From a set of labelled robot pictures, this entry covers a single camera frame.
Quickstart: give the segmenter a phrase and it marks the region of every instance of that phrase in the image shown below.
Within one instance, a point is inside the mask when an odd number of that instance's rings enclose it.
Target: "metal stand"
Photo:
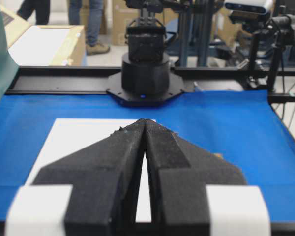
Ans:
[[[282,53],[284,50],[282,42],[281,42],[282,40],[280,38],[281,38],[281,36],[278,36],[278,39],[277,39],[275,45],[273,46],[274,53],[273,53],[273,58],[271,61],[269,76],[267,79],[267,90],[269,92],[273,92],[273,90],[274,90],[274,84],[275,84],[278,70],[280,68]]]
[[[179,40],[179,60],[176,66],[186,67],[188,61],[189,35],[191,30],[191,9],[179,14],[178,32]]]
[[[214,0],[203,0],[204,11],[202,14],[200,34],[198,37],[197,66],[207,66],[208,49],[210,45],[212,18],[214,14]]]

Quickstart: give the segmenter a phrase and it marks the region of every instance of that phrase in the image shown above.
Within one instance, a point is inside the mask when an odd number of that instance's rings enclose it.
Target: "shoe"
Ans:
[[[91,47],[90,45],[87,45],[87,55],[95,55],[95,54],[103,54],[108,53],[110,51],[110,46],[97,43],[95,46]]]

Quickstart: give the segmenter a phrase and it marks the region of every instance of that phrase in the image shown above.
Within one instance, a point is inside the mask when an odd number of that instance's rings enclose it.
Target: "blue cloth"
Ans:
[[[272,221],[295,221],[295,141],[265,91],[183,94],[161,107],[108,95],[18,95],[0,102],[0,187],[24,184],[56,118],[153,118],[241,168],[261,187]],[[0,220],[13,191],[0,193]]]
[[[82,0],[70,0],[69,22],[71,25],[80,24],[80,9]],[[89,16],[87,27],[87,44],[93,47],[98,40],[102,22],[104,0],[89,0]]]

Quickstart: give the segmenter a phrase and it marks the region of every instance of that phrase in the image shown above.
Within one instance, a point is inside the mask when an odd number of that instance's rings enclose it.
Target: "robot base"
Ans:
[[[135,94],[126,91],[121,86],[121,72],[109,77],[109,88],[107,93],[124,106],[160,106],[165,101],[182,94],[184,92],[184,85],[182,78],[173,73],[169,74],[169,87],[168,89],[159,94],[145,95]]]

